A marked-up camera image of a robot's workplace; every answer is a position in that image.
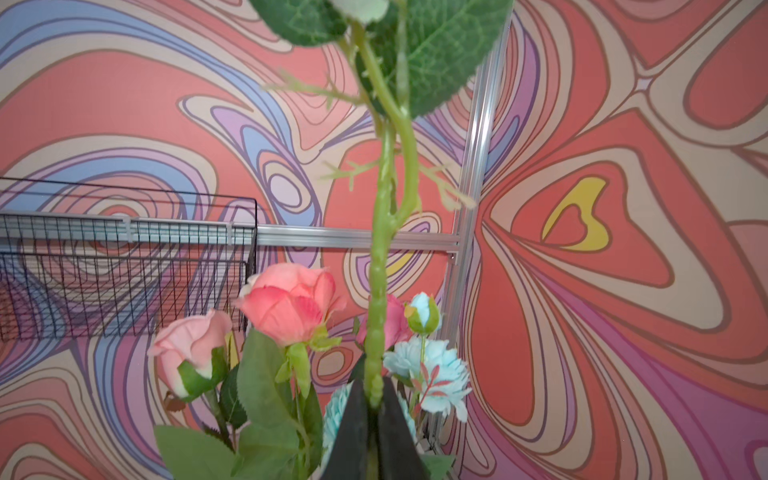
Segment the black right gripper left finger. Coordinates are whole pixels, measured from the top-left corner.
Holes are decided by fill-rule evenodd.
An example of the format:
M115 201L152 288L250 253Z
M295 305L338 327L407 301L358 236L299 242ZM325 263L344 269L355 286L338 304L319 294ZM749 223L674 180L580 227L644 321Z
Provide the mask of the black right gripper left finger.
M366 479L369 409L361 380L337 389L323 416L321 479Z

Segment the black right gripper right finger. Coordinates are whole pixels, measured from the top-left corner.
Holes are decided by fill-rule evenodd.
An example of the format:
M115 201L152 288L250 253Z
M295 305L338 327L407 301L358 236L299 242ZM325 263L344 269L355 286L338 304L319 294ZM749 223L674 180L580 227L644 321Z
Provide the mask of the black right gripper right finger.
M428 472L417 452L399 396L389 378L383 381L376 427L378 478L427 480Z

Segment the salmon pink rose stem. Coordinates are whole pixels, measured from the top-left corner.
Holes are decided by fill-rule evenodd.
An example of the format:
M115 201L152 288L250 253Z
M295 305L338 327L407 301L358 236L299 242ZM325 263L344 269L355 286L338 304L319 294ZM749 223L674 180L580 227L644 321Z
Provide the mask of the salmon pink rose stem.
M308 479L324 453L310 355L339 345L327 321L345 302L325 269L279 263L247 280L236 300L249 322L236 376L247 424L235 479Z

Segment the light blue flower stem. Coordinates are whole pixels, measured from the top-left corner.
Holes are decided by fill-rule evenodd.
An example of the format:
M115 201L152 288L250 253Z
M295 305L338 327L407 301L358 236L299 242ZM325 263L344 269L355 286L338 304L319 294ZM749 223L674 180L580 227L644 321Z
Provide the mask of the light blue flower stem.
M417 427L431 415L468 420L466 400L472 388L468 364L458 350L429 337L443 324L435 299L421 292L404 305L413 335L385 351L383 372L405 388L399 402L412 438L419 442Z

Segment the hot pink rose stem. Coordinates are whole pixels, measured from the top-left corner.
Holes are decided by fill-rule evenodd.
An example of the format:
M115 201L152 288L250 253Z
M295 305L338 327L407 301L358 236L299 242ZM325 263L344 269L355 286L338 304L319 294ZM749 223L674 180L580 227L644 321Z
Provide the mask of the hot pink rose stem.
M413 335L405 315L404 303L391 294L387 295L384 333L386 350L391 350L395 344L407 341Z

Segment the pale pink rose bunch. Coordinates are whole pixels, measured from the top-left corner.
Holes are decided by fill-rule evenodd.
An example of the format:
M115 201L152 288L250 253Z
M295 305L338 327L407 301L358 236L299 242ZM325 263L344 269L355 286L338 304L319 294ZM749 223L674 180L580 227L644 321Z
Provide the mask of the pale pink rose bunch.
M357 95L287 77L282 89L312 93L328 102L368 109L381 153L374 203L371 299L364 348L363 388L372 407L381 403L391 242L420 205L427 176L449 210L473 200L420 164L413 122L463 88L488 56L513 8L510 1L255 1L259 18L280 39L299 47L335 44L358 84Z

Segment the light pink rose stem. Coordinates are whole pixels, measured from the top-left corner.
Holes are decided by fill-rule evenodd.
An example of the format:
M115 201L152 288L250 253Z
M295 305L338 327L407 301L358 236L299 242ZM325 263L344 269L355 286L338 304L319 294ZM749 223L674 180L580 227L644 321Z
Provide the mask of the light pink rose stem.
M230 373L227 337L230 316L220 310L185 317L160 330L148 356L160 367L170 395L184 403L203 397L216 421L213 433L233 449L228 421L220 404L219 386Z

